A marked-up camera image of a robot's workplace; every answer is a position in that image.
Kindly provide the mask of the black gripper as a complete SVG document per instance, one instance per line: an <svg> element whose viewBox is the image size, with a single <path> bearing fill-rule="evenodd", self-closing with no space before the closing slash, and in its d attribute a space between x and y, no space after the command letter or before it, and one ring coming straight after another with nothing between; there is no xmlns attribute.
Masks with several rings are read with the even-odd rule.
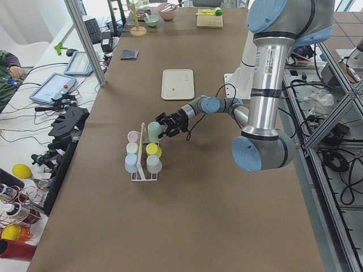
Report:
<svg viewBox="0 0 363 272"><path fill-rule="evenodd" d="M178 110L177 112L166 115L165 112L156 117L155 121L160 125L167 125L166 130L158 134L158 138L162 139L164 136L172 138L182 131L183 133L188 131L189 118L184 110Z"/></svg>

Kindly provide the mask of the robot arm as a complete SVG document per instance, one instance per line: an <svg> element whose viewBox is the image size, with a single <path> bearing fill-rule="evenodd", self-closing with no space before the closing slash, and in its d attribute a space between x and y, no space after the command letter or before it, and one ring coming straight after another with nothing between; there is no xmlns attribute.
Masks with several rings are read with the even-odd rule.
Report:
<svg viewBox="0 0 363 272"><path fill-rule="evenodd" d="M294 143L276 129L278 101L289 51L316 44L332 34L333 1L255 1L247 26L256 45L250 106L236 98L202 96L171 115L160 114L162 136L188 132L189 120L200 114L228 113L241 126L232 145L233 158L247 172L281 168L294 157Z"/></svg>

